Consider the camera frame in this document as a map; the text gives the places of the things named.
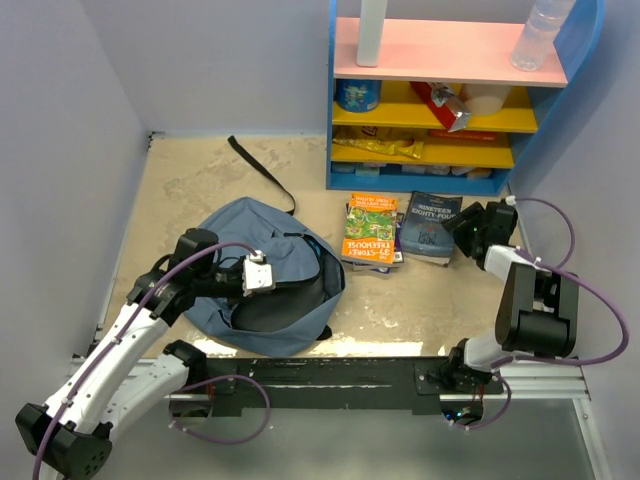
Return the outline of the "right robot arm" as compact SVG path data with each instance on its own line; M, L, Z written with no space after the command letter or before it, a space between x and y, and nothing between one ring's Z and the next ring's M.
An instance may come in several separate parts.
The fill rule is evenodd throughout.
M513 196L475 202L443 223L461 252L504 284L494 329L461 340L433 374L448 390L466 393L487 384L493 371L520 354L564 359L575 346L579 286L509 244L516 204Z

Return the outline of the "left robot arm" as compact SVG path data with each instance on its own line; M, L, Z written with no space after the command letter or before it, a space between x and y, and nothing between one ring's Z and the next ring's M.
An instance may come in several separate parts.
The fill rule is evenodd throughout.
M184 341L170 343L145 372L127 377L198 298L254 292L251 270L270 268L264 253L239 243L244 255L224 268L220 252L228 246L209 230L187 230L172 253L136 280L116 321L71 378L44 403L22 407L16 426L34 456L33 478L93 478L126 426L166 395L205 385L206 355Z

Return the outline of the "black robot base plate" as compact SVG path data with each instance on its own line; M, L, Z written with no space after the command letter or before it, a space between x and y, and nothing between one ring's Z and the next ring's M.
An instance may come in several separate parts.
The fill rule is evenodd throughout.
M444 395L501 394L488 372L444 357L209 358L178 392L211 400L217 417L265 405L274 409L402 410L439 415Z

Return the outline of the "orange treehouse book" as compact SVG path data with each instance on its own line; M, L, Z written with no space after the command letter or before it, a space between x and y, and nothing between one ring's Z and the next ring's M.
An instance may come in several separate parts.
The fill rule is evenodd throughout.
M398 200L390 196L352 193L348 202L343 260L390 267L394 263Z

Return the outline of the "blue fabric backpack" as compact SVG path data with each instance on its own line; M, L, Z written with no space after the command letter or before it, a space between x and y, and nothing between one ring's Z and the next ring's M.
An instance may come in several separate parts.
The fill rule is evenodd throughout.
M223 243L262 251L276 288L238 301L198 298L184 316L202 333L253 353L286 357L331 336L328 323L346 287L332 247L294 217L251 197L218 209L201 224Z

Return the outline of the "dark blue book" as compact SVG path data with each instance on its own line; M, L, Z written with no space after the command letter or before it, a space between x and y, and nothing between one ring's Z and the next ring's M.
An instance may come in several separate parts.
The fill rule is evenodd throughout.
M406 258L447 266L454 240L443 223L461 211L462 198L414 191L402 221L399 241Z

